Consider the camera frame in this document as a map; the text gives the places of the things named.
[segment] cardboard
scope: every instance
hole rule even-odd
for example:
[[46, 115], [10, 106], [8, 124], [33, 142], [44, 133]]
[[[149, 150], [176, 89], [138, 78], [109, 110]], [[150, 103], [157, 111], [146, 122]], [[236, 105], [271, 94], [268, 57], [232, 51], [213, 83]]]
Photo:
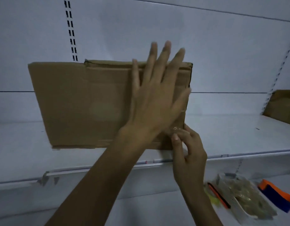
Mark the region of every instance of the cardboard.
[[[145, 62], [139, 63], [140, 79]], [[36, 62], [28, 65], [49, 141], [53, 148], [107, 147], [127, 122], [131, 100], [131, 62]], [[174, 100], [191, 80], [192, 63], [182, 63]], [[185, 111], [173, 123], [182, 128]], [[161, 133], [147, 147], [172, 149]]]
[[277, 90], [263, 115], [290, 124], [290, 90]]

